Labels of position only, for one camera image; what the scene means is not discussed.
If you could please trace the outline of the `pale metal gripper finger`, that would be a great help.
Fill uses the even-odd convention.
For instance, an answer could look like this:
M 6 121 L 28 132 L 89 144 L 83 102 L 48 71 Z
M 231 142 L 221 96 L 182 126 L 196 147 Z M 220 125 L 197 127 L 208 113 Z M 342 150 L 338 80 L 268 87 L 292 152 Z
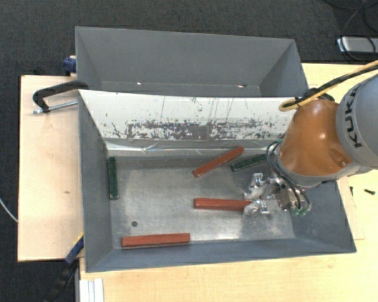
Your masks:
M 268 216 L 270 215 L 270 210 L 268 203 L 266 201 L 262 201 L 260 199 L 256 201 L 252 201 L 249 204 L 247 204 L 243 209 L 243 216 L 249 217 L 249 216 Z
M 267 188 L 267 181 L 262 173 L 254 173 L 243 196 L 245 200 L 256 200 L 263 197 Z

